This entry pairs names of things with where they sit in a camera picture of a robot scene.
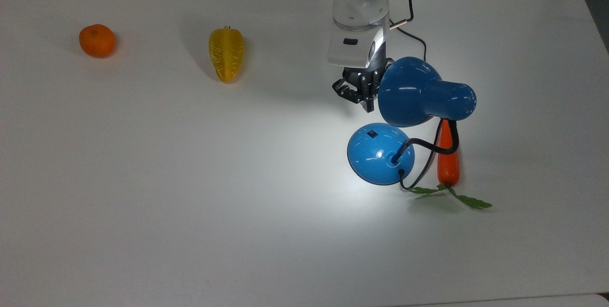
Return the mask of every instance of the carrot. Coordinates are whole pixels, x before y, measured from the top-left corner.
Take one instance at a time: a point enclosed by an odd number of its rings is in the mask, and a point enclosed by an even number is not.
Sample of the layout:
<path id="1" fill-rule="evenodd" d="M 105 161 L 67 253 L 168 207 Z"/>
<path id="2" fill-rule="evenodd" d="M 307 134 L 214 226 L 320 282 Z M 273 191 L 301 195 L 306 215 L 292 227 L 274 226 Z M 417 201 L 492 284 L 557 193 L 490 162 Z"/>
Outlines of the carrot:
<path id="1" fill-rule="evenodd" d="M 448 127 L 448 121 L 445 119 L 442 120 L 442 125 L 440 126 L 440 138 L 438 141 L 438 146 L 442 149 L 452 147 L 452 135 L 450 128 Z M 436 189 L 414 187 L 410 188 L 409 192 L 420 194 L 420 197 L 425 197 L 435 192 L 448 190 L 452 196 L 457 198 L 457 200 L 473 209 L 485 209 L 492 207 L 492 205 L 488 202 L 472 197 L 458 195 L 455 192 L 453 187 L 459 183 L 459 173 L 459 155 L 457 155 L 456 151 L 450 155 L 442 155 L 441 153 L 438 153 L 438 181 L 440 184 L 438 184 Z"/>
<path id="2" fill-rule="evenodd" d="M 446 119 L 442 120 L 438 145 L 444 149 L 452 146 L 451 132 Z M 459 155 L 456 151 L 450 155 L 438 154 L 438 181 L 446 187 L 454 187 L 459 183 Z"/>

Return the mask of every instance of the fake fruit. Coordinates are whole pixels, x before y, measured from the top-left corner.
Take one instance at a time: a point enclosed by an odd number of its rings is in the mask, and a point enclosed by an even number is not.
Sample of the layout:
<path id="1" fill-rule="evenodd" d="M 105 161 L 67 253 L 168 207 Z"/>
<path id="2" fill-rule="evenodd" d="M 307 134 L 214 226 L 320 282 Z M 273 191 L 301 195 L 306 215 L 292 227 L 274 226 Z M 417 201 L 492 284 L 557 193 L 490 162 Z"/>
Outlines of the fake fruit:
<path id="1" fill-rule="evenodd" d="M 244 43 L 241 32 L 227 26 L 209 35 L 209 56 L 220 81 L 228 83 L 235 78 L 243 63 Z"/>
<path id="2" fill-rule="evenodd" d="M 444 149 L 452 146 L 451 131 L 446 119 L 442 120 L 438 146 Z M 452 187 L 459 183 L 459 155 L 457 155 L 457 151 L 450 155 L 438 154 L 438 181 L 445 186 Z"/>
<path id="3" fill-rule="evenodd" d="M 92 57 L 108 56 L 115 46 L 115 35 L 111 29 L 104 25 L 95 24 L 87 26 L 79 34 L 82 50 Z"/>
<path id="4" fill-rule="evenodd" d="M 443 119 L 440 122 L 442 124 L 440 125 L 440 139 L 438 142 L 438 146 L 443 149 L 448 149 L 452 147 L 451 130 L 448 125 L 448 120 Z M 414 187 L 410 188 L 409 192 L 415 194 L 422 194 L 422 196 L 428 196 L 429 194 L 433 194 L 435 192 L 448 190 L 452 196 L 457 198 L 457 200 L 461 201 L 461 203 L 464 203 L 465 205 L 473 209 L 485 209 L 492 207 L 492 205 L 488 202 L 468 196 L 458 195 L 452 187 L 455 186 L 455 184 L 459 183 L 459 175 L 459 155 L 457 155 L 457 152 L 455 151 L 449 155 L 443 155 L 442 153 L 439 153 L 438 181 L 440 182 L 440 184 L 438 184 L 437 189 Z"/>

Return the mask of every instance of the lamp shade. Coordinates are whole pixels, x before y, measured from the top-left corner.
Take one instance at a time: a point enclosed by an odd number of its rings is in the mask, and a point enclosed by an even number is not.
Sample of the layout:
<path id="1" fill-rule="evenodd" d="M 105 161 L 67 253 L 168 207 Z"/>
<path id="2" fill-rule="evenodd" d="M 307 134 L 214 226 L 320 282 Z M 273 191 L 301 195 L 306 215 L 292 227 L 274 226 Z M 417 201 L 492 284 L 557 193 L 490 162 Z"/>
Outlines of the lamp shade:
<path id="1" fill-rule="evenodd" d="M 411 127 L 432 116 L 451 120 L 469 117 L 476 108 L 476 94 L 467 84 L 442 81 L 424 60 L 404 57 L 385 71 L 378 107 L 390 125 Z"/>

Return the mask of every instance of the table surface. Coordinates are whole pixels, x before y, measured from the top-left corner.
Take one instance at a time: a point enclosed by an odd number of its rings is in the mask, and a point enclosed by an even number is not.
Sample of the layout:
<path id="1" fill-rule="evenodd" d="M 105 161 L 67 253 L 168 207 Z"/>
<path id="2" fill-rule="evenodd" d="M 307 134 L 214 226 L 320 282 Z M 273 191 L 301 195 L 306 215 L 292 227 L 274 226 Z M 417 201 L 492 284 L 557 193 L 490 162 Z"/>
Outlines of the table surface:
<path id="1" fill-rule="evenodd" d="M 585 1 L 413 3 L 428 62 L 478 95 L 457 191 L 487 211 L 353 173 L 350 136 L 382 118 L 330 87 L 331 0 L 0 0 L 0 305 L 609 291 L 609 56 Z M 94 23 L 117 35 L 107 59 L 79 48 Z M 233 84 L 207 52 L 224 25 L 246 41 Z M 422 56 L 397 31 L 387 42 Z M 420 183 L 435 184 L 434 170 Z"/>
<path id="2" fill-rule="evenodd" d="M 576 296 L 552 296 L 516 298 L 475 302 L 456 302 L 442 304 L 442 307 L 607 307 L 609 301 L 598 294 Z"/>

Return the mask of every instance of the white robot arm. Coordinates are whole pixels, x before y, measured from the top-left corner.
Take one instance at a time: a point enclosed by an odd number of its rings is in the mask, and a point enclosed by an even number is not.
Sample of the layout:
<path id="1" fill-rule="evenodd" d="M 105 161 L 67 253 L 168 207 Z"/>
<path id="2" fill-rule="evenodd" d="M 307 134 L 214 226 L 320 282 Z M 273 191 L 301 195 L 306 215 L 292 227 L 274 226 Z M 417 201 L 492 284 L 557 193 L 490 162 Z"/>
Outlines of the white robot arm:
<path id="1" fill-rule="evenodd" d="M 389 1 L 333 0 L 332 15 L 328 61 L 344 67 L 343 79 L 335 82 L 333 88 L 349 101 L 365 103 L 370 112 L 374 110 L 373 100 L 387 67 Z"/>

